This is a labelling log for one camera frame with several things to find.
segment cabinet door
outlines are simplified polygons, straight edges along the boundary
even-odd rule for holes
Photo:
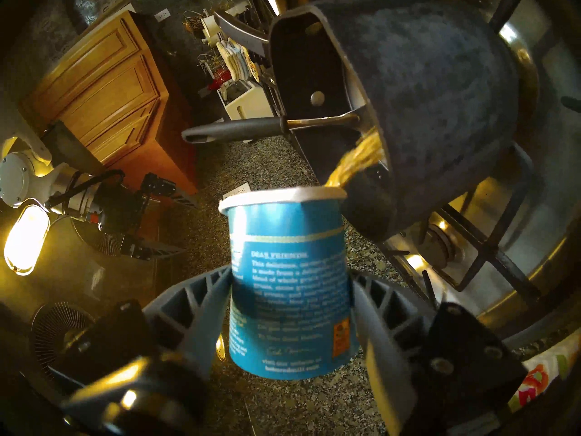
[[[57,118],[87,146],[157,96],[143,56],[133,56],[92,84]]]
[[[48,124],[99,77],[137,51],[126,23],[116,19],[75,45],[22,106],[40,125]]]
[[[157,103],[143,106],[105,131],[87,146],[89,151],[103,164],[111,164],[131,152],[143,141]]]

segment orange label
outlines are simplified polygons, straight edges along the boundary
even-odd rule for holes
[[[345,353],[349,349],[349,318],[333,326],[333,357]]]

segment electrical outlet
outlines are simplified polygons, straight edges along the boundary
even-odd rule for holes
[[[154,15],[155,19],[158,22],[161,22],[162,20],[165,20],[169,16],[170,16],[170,11],[167,10],[167,8],[163,9],[161,12],[158,12],[157,14]]]

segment kitchen utensil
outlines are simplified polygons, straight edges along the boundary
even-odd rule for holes
[[[367,108],[363,106],[342,115],[318,119],[287,120],[285,117],[266,117],[210,123],[184,130],[182,137],[190,144],[205,144],[214,141],[260,139],[289,134],[292,130],[337,125],[365,133],[373,127],[373,121]]]
[[[386,162],[352,178],[342,212],[373,241],[475,187],[511,144],[518,114],[514,60],[466,4],[320,0],[277,17],[268,38],[220,12],[215,18],[229,37],[268,54],[287,120],[348,113],[350,90],[359,91]],[[325,97],[320,105],[311,102],[315,92]],[[360,133],[320,126],[289,138],[324,183]]]

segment pot handle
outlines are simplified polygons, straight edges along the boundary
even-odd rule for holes
[[[225,35],[250,51],[268,57],[268,38],[265,33],[246,25],[223,10],[214,12],[214,20]]]
[[[210,123],[182,131],[182,138],[189,144],[228,142],[262,139],[289,133],[284,117],[265,117]]]

